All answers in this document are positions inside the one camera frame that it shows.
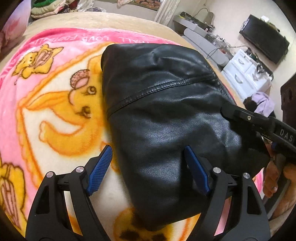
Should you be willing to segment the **person's right hand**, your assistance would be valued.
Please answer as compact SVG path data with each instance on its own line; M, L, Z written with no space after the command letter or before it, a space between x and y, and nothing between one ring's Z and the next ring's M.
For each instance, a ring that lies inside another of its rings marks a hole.
M275 209L272 218L277 218L295 205L295 165L288 163L283 168L282 173L285 178L290 180L290 185L282 200ZM268 198L271 198L278 190L278 178L280 171L273 161L270 161L265 169L263 192Z

